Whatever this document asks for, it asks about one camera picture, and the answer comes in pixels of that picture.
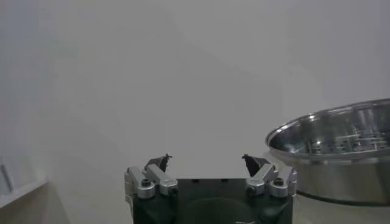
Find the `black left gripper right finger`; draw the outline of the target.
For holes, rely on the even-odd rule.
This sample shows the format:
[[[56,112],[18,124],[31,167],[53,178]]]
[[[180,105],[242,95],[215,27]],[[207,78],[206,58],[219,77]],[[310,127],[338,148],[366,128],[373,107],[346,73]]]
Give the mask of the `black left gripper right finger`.
[[[297,192],[297,171],[290,166],[277,170],[264,158],[244,154],[250,177],[246,179],[246,194],[249,197],[263,195],[266,189],[276,198],[294,197]]]

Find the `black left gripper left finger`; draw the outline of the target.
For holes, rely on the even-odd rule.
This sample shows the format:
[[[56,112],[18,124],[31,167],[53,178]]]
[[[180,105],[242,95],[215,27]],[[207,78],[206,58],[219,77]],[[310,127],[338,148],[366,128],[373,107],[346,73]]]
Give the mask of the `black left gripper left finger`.
[[[126,200],[136,197],[147,200],[157,192],[166,197],[174,197],[179,191],[177,179],[166,174],[171,155],[166,154],[150,159],[143,169],[137,166],[128,167],[124,173],[124,190]]]

